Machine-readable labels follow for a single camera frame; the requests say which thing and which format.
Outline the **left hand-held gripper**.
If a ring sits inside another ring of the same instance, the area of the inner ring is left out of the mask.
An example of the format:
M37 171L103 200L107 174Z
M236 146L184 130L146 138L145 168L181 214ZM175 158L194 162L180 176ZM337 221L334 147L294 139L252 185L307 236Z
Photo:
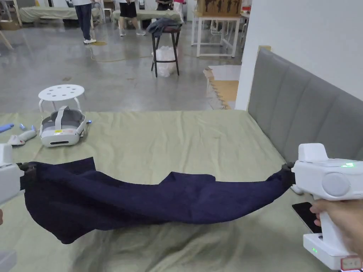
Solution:
M14 163L12 146L0 145L0 204L19 195L20 179L29 170L29 163ZM9 272L17 263L15 251L0 252L0 271Z

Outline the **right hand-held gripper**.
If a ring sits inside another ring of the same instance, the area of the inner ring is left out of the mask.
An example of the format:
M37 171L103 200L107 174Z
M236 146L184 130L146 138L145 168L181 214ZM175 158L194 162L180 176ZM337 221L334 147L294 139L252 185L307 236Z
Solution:
M298 160L282 165L281 180L288 188L297 185L314 199L329 201L363 198L363 162L329 158L320 143L301 144ZM322 231L303 236L304 248L332 270L358 270L362 259L343 243L342 233L325 212L320 215Z

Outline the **person's right hand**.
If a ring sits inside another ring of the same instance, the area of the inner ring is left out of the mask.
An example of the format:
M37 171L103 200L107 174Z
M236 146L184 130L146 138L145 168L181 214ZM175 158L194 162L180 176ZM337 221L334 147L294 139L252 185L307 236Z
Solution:
M363 201L316 200L310 211L316 215L315 225L321 226L320 216L326 212L340 229L342 239L348 249L363 258Z

